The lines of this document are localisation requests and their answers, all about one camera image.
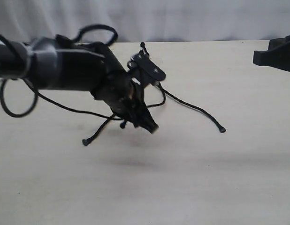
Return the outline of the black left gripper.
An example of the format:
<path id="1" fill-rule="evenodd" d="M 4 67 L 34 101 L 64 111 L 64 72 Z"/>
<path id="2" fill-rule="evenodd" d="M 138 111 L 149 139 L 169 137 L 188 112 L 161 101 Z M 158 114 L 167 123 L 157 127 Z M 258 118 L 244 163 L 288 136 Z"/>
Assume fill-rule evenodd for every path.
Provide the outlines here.
<path id="1" fill-rule="evenodd" d="M 131 75 L 118 70 L 108 73 L 92 90 L 96 100 L 104 101 L 119 118 L 128 120 L 153 134 L 158 128 L 144 102 L 144 88 Z"/>

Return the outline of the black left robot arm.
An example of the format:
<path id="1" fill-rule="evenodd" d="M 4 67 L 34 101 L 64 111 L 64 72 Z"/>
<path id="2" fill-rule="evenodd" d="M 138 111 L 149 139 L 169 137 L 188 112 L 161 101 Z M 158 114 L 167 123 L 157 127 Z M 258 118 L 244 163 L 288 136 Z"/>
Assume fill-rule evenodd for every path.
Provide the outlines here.
<path id="1" fill-rule="evenodd" d="M 65 37 L 10 41 L 0 34 L 0 78 L 24 80 L 39 90 L 87 91 L 117 117 L 153 133 L 158 128 L 145 102 L 149 84 L 137 65 L 126 70 L 104 43 L 76 45 Z"/>

